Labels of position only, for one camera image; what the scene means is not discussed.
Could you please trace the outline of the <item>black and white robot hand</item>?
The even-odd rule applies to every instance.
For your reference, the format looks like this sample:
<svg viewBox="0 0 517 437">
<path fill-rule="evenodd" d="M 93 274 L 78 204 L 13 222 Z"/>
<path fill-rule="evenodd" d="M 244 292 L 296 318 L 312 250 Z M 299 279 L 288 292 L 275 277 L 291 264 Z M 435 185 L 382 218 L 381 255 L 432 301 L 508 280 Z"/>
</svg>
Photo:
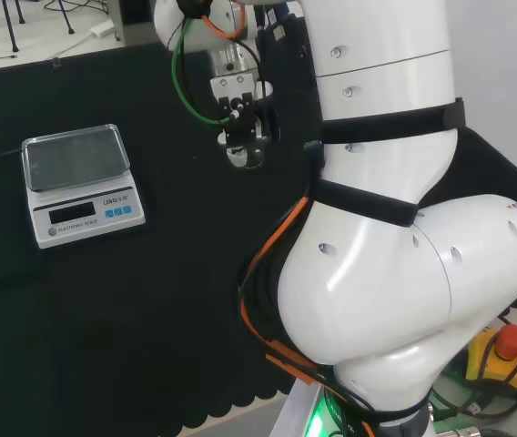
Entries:
<svg viewBox="0 0 517 437">
<path fill-rule="evenodd" d="M 266 162 L 269 146 L 280 141 L 273 86 L 253 73 L 236 73 L 210 80 L 226 124 L 217 142 L 230 165 L 251 170 Z"/>
</svg>

